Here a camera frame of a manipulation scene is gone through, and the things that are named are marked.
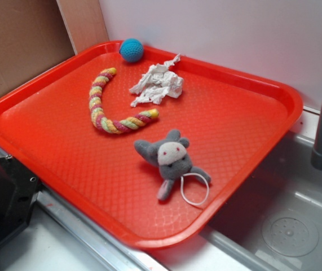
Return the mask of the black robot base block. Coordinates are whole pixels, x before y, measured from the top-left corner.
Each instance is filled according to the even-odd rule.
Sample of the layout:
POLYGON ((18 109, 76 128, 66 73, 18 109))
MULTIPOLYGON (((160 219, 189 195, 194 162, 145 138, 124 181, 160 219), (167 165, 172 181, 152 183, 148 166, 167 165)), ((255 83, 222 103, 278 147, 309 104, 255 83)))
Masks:
POLYGON ((30 222, 39 178, 16 158, 0 158, 0 247, 30 222))

